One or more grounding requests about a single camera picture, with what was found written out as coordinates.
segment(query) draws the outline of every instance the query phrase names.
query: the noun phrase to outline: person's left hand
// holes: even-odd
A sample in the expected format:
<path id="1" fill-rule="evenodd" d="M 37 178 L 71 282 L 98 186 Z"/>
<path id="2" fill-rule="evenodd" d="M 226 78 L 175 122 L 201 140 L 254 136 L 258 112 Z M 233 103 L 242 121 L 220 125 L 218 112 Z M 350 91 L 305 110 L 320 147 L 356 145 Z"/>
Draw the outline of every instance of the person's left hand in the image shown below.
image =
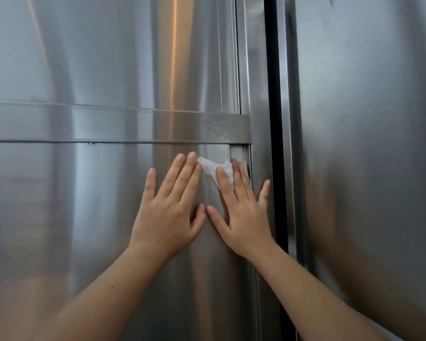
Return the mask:
<path id="1" fill-rule="evenodd" d="M 202 166 L 194 152 L 182 169 L 183 161 L 184 155 L 178 154 L 156 196 L 156 170 L 150 169 L 131 234 L 129 249 L 143 250 L 162 264 L 191 244 L 206 220 L 205 207 L 200 204 L 189 222 Z"/>

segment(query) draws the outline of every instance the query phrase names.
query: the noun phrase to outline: forearm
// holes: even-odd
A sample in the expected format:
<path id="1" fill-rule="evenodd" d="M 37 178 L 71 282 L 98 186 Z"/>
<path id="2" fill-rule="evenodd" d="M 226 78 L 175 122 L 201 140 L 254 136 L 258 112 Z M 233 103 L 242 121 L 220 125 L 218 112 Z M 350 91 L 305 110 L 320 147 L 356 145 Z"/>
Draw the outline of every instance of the forearm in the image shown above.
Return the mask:
<path id="1" fill-rule="evenodd" d="M 34 339 L 115 340 L 164 264 L 144 249 L 129 248 Z"/>
<path id="2" fill-rule="evenodd" d="M 250 261 L 272 287 L 304 340 L 385 340 L 275 243 L 262 246 Z"/>

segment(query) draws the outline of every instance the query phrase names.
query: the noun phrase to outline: person's right arm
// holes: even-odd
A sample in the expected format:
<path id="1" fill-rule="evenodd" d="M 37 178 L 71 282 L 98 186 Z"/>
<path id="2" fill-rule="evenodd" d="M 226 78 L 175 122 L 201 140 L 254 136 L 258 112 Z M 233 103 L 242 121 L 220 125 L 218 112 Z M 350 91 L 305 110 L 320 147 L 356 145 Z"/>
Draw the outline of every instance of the person's right arm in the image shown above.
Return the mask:
<path id="1" fill-rule="evenodd" d="M 235 160 L 235 189 L 222 167 L 217 178 L 230 222 L 227 225 L 213 206 L 207 207 L 210 219 L 226 244 L 262 274 L 305 341 L 386 340 L 273 240 L 267 218 L 269 181 L 256 200 L 244 168 Z"/>

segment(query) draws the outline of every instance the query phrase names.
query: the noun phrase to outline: white tissue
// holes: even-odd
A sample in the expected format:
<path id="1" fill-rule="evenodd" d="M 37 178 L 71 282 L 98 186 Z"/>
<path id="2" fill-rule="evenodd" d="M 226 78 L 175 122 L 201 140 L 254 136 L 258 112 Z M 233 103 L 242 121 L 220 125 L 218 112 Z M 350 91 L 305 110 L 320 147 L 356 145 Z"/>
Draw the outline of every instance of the white tissue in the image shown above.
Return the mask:
<path id="1" fill-rule="evenodd" d="M 216 168 L 218 166 L 222 166 L 224 168 L 224 171 L 227 175 L 227 179 L 233 186 L 233 169 L 232 169 L 232 163 L 229 163 L 227 160 L 224 161 L 224 164 L 216 164 L 215 162 L 205 159 L 203 157 L 198 157 L 197 161 L 200 165 L 202 165 L 202 169 L 204 170 L 204 173 L 206 175 L 209 175 L 213 178 L 214 182 L 216 183 L 216 186 L 219 188 L 219 183 L 217 182 L 216 178 Z"/>

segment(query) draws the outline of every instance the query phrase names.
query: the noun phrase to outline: skin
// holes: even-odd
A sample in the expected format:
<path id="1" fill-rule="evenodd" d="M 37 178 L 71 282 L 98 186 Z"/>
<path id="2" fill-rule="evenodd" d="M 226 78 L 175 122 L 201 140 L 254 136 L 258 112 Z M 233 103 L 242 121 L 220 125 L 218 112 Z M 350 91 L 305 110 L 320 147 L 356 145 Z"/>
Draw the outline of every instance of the skin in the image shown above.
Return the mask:
<path id="1" fill-rule="evenodd" d="M 156 171 L 147 175 L 142 204 L 131 241 L 122 255 L 33 340 L 116 340 L 158 271 L 200 233 L 206 213 L 197 208 L 189 221 L 201 166 L 190 153 L 183 166 L 179 154 L 155 195 Z M 302 338 L 317 340 L 384 340 L 383 336 L 286 254 L 273 240 L 267 217 L 270 182 L 256 200 L 243 166 L 233 160 L 234 187 L 219 167 L 224 217 L 207 212 L 226 244 L 263 275 Z"/>
<path id="2" fill-rule="evenodd" d="M 226 244 L 262 274 L 305 341 L 386 340 L 273 240 L 267 218 L 269 181 L 256 200 L 235 160 L 234 189 L 221 167 L 217 178 L 229 223 L 213 206 L 207 207 L 210 219 Z"/>

